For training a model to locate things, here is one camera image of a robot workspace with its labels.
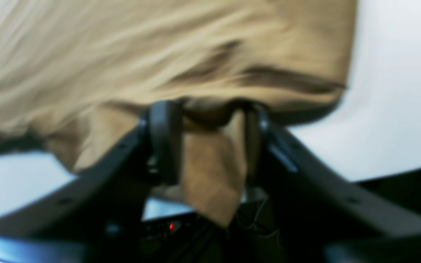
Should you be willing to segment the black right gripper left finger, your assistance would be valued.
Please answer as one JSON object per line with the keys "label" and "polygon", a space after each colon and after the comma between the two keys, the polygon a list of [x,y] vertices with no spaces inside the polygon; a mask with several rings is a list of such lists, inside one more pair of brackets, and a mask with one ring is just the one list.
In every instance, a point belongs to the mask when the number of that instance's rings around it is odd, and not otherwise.
{"label": "black right gripper left finger", "polygon": [[98,263],[133,258],[146,190],[177,185],[182,105],[153,103],[139,124],[93,167],[50,195],[0,217],[0,263]]}

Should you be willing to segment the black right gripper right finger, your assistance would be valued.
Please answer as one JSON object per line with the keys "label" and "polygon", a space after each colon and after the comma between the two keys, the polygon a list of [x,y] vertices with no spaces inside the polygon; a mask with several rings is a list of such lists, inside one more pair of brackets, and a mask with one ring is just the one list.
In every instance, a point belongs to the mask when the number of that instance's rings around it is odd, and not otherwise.
{"label": "black right gripper right finger", "polygon": [[247,113],[289,262],[421,263],[421,214],[342,178],[263,107]]}

